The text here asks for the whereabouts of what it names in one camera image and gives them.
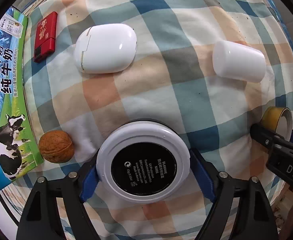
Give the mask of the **white oval earbuds case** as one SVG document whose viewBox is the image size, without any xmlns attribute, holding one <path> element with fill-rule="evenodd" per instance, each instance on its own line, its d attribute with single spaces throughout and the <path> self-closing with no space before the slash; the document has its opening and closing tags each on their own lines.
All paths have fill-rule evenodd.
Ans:
<svg viewBox="0 0 293 240">
<path fill-rule="evenodd" d="M 110 74 L 125 70 L 134 60 L 137 35 L 122 23 L 95 25 L 78 37 L 73 58 L 86 74 Z"/>
</svg>

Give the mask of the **white plastic cup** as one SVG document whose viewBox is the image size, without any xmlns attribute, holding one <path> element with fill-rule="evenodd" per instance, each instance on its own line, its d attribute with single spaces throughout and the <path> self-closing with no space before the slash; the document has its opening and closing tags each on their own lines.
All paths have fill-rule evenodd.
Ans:
<svg viewBox="0 0 293 240">
<path fill-rule="evenodd" d="M 260 83 L 266 73 L 263 53 L 243 44 L 219 41 L 212 57 L 214 71 L 220 77 Z"/>
</svg>

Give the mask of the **tape roll with gold rim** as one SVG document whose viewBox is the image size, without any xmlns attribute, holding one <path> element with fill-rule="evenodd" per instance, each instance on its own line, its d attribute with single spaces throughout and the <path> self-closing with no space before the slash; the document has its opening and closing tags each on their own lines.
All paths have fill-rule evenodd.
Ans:
<svg viewBox="0 0 293 240">
<path fill-rule="evenodd" d="M 291 139 L 293 118 L 287 107 L 268 107 L 260 121 L 266 129 L 281 135 L 286 141 Z"/>
</svg>

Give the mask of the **red rectangular box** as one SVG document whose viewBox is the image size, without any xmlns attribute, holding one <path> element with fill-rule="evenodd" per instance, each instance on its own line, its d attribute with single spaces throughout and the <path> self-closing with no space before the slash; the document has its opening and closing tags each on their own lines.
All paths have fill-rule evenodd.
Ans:
<svg viewBox="0 0 293 240">
<path fill-rule="evenodd" d="M 34 61 L 40 63 L 55 52 L 57 12 L 53 11 L 37 24 Z"/>
</svg>

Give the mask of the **milk carton cardboard box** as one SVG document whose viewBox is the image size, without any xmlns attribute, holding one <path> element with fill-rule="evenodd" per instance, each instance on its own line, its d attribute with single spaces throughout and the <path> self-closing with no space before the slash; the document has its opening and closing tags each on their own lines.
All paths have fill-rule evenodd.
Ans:
<svg viewBox="0 0 293 240">
<path fill-rule="evenodd" d="M 43 163 L 31 130 L 22 56 L 28 19 L 10 8 L 0 20 L 0 190 Z"/>
</svg>

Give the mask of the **white round cosmetic jar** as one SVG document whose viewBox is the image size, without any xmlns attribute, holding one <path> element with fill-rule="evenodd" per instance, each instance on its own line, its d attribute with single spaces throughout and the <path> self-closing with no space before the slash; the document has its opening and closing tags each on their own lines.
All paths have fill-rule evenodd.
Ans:
<svg viewBox="0 0 293 240">
<path fill-rule="evenodd" d="M 182 138 L 154 120 L 132 121 L 114 130 L 97 153 L 97 174 L 119 198 L 138 204 L 172 195 L 190 172 Z"/>
</svg>

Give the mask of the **plaid checkered cloth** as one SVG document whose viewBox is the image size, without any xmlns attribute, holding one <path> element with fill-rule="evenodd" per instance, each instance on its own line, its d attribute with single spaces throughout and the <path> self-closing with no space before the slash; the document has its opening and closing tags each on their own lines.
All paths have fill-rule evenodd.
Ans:
<svg viewBox="0 0 293 240">
<path fill-rule="evenodd" d="M 38 22 L 57 12 L 55 52 L 34 61 Z M 24 89 L 36 138 L 59 129 L 74 142 L 65 164 L 45 162 L 3 189 L 9 205 L 23 211 L 39 176 L 59 179 L 77 171 L 107 136 L 136 119 L 153 119 L 176 131 L 220 171 L 257 176 L 271 203 L 285 183 L 270 172 L 265 150 L 249 136 L 270 106 L 293 114 L 293 48 L 270 0 L 36 0 L 25 9 Z M 133 64 L 107 75 L 87 75 L 73 53 L 87 28 L 124 23 L 138 47 Z M 218 76 L 213 48 L 219 41 L 261 51 L 260 83 Z"/>
</svg>

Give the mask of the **brown walnut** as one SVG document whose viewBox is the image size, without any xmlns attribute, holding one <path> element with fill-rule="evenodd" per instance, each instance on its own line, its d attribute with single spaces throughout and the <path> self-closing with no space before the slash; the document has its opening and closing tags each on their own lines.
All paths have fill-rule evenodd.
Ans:
<svg viewBox="0 0 293 240">
<path fill-rule="evenodd" d="M 51 163 L 66 163 L 74 156 L 74 144 L 68 133 L 60 130 L 42 135 L 38 148 L 42 157 Z"/>
</svg>

